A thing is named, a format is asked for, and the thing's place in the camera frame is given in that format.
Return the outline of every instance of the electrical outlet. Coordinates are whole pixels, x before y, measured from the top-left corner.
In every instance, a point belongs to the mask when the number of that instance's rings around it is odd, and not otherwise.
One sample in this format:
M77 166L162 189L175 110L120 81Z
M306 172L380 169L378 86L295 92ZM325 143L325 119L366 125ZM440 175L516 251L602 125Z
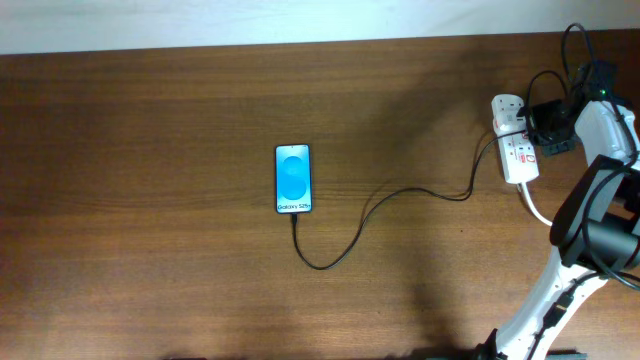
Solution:
M498 95L491 101L493 130L497 136L527 130L524 116L518 117L523 101L516 95ZM529 182L538 177L536 153L526 133L498 140L504 178L509 184Z

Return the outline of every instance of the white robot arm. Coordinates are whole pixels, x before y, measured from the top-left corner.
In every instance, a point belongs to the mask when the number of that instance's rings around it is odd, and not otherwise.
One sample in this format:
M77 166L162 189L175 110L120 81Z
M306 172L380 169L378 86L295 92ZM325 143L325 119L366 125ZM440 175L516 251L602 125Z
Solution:
M618 110L624 117L625 125L631 130L633 139L636 142L636 148L640 149L638 136L633 127L634 114L622 106L618 106ZM631 161L632 149L622 126L623 124L616 121L616 116L609 102L592 101L586 105L576 121L575 131L582 140L589 165L594 163L598 155L608 159L619 160L625 164ZM636 162L632 168L638 170L640 163ZM592 185L597 183L595 178L593 177ZM585 196L583 198L588 194L590 194L590 191L584 192ZM575 202L576 199L577 197L572 198L570 196L567 202ZM559 220L558 217L565 216L568 211L567 208L570 208L570 206L565 203L561 211L556 215L556 219L554 219L554 223L561 223L558 227L561 228L560 232L563 232L563 235L569 230L569 226L562 224L563 220L567 223L567 219ZM578 204L578 210L576 211L581 213L583 208L583 203ZM554 230L552 228L552 242L554 241ZM574 243L577 241L577 244L580 244L582 239L575 240L576 237L580 237L577 234L579 234L579 230L573 229L571 235L573 235ZM597 268L590 266L588 262L571 261L569 258L577 258L575 253L576 246L573 243L570 245L554 244L547 267L524 304L516 315L498 330L495 338L498 356L504 356L509 360L544 359L551 344L573 314L591 294L607 283L606 278L596 276L598 275L596 274ZM636 256L637 250L631 259L624 259L625 264L633 263Z

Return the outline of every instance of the black plug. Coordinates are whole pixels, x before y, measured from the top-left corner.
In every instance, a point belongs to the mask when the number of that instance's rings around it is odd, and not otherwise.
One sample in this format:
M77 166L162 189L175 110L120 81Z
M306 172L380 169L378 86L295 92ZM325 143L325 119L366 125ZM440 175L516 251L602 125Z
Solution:
M527 121L531 143L542 147L545 156L573 150L576 118L577 115L561 99L534 106Z
M552 328L560 322L560 319L567 313L567 309L573 302L573 294L569 292L564 292L558 300L553 303L549 311L542 318L542 328L549 329Z

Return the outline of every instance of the smartphone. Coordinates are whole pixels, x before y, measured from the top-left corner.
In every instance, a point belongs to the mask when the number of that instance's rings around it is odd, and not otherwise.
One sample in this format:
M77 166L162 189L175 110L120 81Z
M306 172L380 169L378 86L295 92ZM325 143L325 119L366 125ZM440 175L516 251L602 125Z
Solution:
M311 152L309 145L276 147L276 211L311 211Z

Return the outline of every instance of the wire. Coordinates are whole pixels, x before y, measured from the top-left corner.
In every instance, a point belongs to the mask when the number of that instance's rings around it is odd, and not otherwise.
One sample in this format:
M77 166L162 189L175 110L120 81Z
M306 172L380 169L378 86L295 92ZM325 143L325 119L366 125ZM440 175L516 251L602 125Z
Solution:
M618 271L618 272L616 272L616 274L621 276L621 277L623 277L623 278L625 278L625 279L631 279L633 281L640 282L640 278L638 278L635 275L631 275L629 273L625 273L625 272L622 272L622 271ZM585 282L587 282L587 281L589 281L589 280L591 280L593 278L596 278L596 277L600 277L603 280L608 280L609 279L609 276L603 275L603 274L601 274L599 272L593 272L591 274L584 275L583 277L581 277L578 280L574 281L573 286L571 286L571 288L569 288L569 290L567 290L567 294L573 296L575 294L576 290L580 286L582 286Z
M534 335L534 339L535 341L533 342L533 346L531 347L531 351L529 351L529 356L527 356L527 360L531 360L533 359L533 356L536 354L536 350L538 350L538 345L540 345L540 340L542 340L543 336L544 336L544 332L546 331L546 328L542 328L540 329L540 331Z
M598 68L596 66L596 58L594 55L593 47L591 46L591 40L589 39L589 34L584 29L584 27L578 23L573 23L569 25L569 27L567 27L567 29L564 31L564 34L562 35L562 47L561 47L562 64L564 66L567 79L569 79L569 82L572 82L569 76L569 67L567 65L565 45L566 45L567 36L571 31L571 29L574 27L578 28L580 30L580 33L582 34L585 45L587 46L587 50L589 51L591 67L593 69L594 75L598 77L600 84L602 84L603 87L606 87L606 83L602 81L602 79L600 78L600 74L598 73ZM604 179L602 179L602 181L600 181L600 183L598 183L595 189L591 192L591 195L587 199L587 202L584 207L584 211L582 213L582 222L580 224L580 230L582 231L582 239L584 241L585 247L589 251L589 255L591 256L591 259L597 265L597 267L608 276L614 278L619 283L629 287L632 290L640 291L640 285L634 284L633 282L627 279L631 279L635 282L640 282L640 281L636 280L637 278L630 274L613 271L613 269L611 269L607 264L605 264L602 258L600 258L600 256L593 251L591 247L591 240L589 238L589 221L590 221L589 213L591 212L591 206L593 205L596 197L598 196L600 191L602 191L602 189L604 189L604 187L609 182L611 182L611 180L616 178L618 175L629 171L631 167L638 160L638 151L637 151L638 149L636 147L635 139L633 138L633 135L631 135L631 130L629 129L629 125L624 121L624 117L622 116L622 114L620 114L620 110L618 110L618 106L616 105L613 99L613 94L612 94L613 92L611 91L611 89L604 89L604 90L607 95L607 100L609 100L609 103L611 104L611 108L613 109L613 112L616 116L616 121L620 123L620 127L622 127L622 130L625 133L627 141L629 142L629 147L631 148L631 155L630 155L631 159L627 164L622 165L618 169L614 170L611 174L606 176Z
M529 205L529 210L533 213L535 217L538 218L543 224L547 226L553 225L553 223L544 216L540 215L538 209L536 209L535 205L533 205L533 201L531 200L531 195L529 194L529 188L527 187L527 183L520 183L520 189L522 189L522 195L524 196L527 205Z
M562 57L562 66L564 68L564 73L565 75L567 75L567 80L569 80L570 84L573 84L573 80L571 79L571 76L569 75L569 64L567 62L567 56L566 56L566 45L567 45L567 38L569 37L569 34L571 33L571 29L573 29L574 27L578 28L580 30L580 33L582 34L582 37L584 39L584 43L587 46L587 50L589 51L589 58L591 59L591 65L594 66L594 59L595 59L595 55L593 52L593 47L591 46L591 40L589 40L589 35L587 34L587 30L584 29L584 27L580 24L580 23L573 23L571 25L569 25L569 27L567 27L567 29L564 31L564 33L562 34L562 41L560 43L560 56Z
M471 197L471 194L473 194L473 185L474 185L474 182L475 182L476 171L478 170L478 165L480 165L480 161L488 153L489 149L491 148L491 145L493 145L496 141L498 141L498 140L500 140L500 139L502 139L504 137L513 136L513 135L516 135L516 134L522 134L524 132L525 131L523 130L523 131L517 131L517 132L513 132L513 133L497 136L497 137L493 138L489 143L487 143L487 145L485 145L484 148L482 148L482 151L480 152L480 155L478 155L478 158L476 159L475 163L473 164L473 167L471 168L471 177L469 179L469 186L467 187L467 190L465 190L465 192L463 193L463 194L465 194L464 196L452 197L452 196L441 195L441 194L436 193L435 191L432 191L432 190L429 190L429 189L425 189L425 188L421 188L421 187L410 187L410 188L404 188L404 189L400 189L400 190L394 191L393 193L391 193L391 194L387 195L386 197L384 197L374 207L372 207L371 210L369 210L367 215L364 217L364 219L358 225L358 230L356 231L356 234L353 237L353 240L351 240L351 243L342 252L342 254L340 256L338 256L337 259L332 261L329 265L325 265L325 266L315 265L315 264L311 263L309 260L307 260L307 258L304 256L304 254L302 254L302 251L300 250L300 246L298 244L298 236L297 236L297 232L298 232L297 231L297 228L298 228L298 214L291 214L291 230L292 230L292 233L293 233L293 246L296 249L296 253L298 253L298 256L300 257L300 259L308 267L310 267L310 268L312 268L314 270L329 270L329 269L335 267L336 265L338 265L339 263L341 263L342 260L344 260L347 257L347 255L349 255L351 250L353 250L353 247L358 242L358 239L360 239L360 235L362 234L362 231L364 230L365 225L369 221L369 217L374 213L374 211L376 211L376 209L378 209L378 207L380 207L380 205L384 204L388 200L390 200L390 199L392 199L392 198L394 198L394 197L396 197L396 196L398 196L398 195L400 195L402 193L406 193L406 192L423 192L423 193L427 193L427 194L429 194L429 195L431 195L433 197L436 197L438 199L447 200L447 201L461 202L461 201L465 201L465 200L469 199Z
M524 101L524 106L521 108L523 109L523 111L527 112L527 116L529 116L529 114L531 113L531 107L530 107L530 102L531 102L531 88L533 87L533 83L536 81L536 79L538 79L540 76L542 75L553 75L555 76L556 79L558 79L558 81L560 82L560 85L562 85L562 91L564 92L564 97L568 97L569 93L567 92L567 86L565 85L564 81L562 80L562 77L560 76L560 74L558 74L557 72L553 71L553 70L544 70L541 71L539 73L537 73L529 82L529 86L527 87L527 96L526 96L526 100ZM518 116L522 116L523 114L520 113L520 111L518 111Z

